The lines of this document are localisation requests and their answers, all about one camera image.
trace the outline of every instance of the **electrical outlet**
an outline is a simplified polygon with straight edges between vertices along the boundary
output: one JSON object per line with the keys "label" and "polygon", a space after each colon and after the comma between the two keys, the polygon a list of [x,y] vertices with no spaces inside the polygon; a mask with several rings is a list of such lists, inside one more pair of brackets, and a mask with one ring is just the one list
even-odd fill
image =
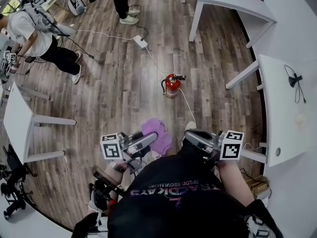
{"label": "electrical outlet", "polygon": [[133,40],[141,47],[141,49],[144,49],[148,46],[146,41],[141,41],[141,36],[137,35],[136,37],[133,38]]}

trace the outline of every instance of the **black chair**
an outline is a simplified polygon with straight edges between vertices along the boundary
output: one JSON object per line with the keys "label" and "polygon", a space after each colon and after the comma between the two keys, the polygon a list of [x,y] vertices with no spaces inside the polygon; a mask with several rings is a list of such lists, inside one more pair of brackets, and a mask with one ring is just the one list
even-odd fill
{"label": "black chair", "polygon": [[8,150],[3,146],[4,153],[6,155],[6,161],[8,166],[10,167],[11,171],[14,172],[15,170],[19,170],[21,173],[22,181],[25,181],[26,175],[30,174],[33,177],[37,177],[37,174],[32,173],[31,169],[27,164],[22,164],[16,155],[12,145],[9,144]]}

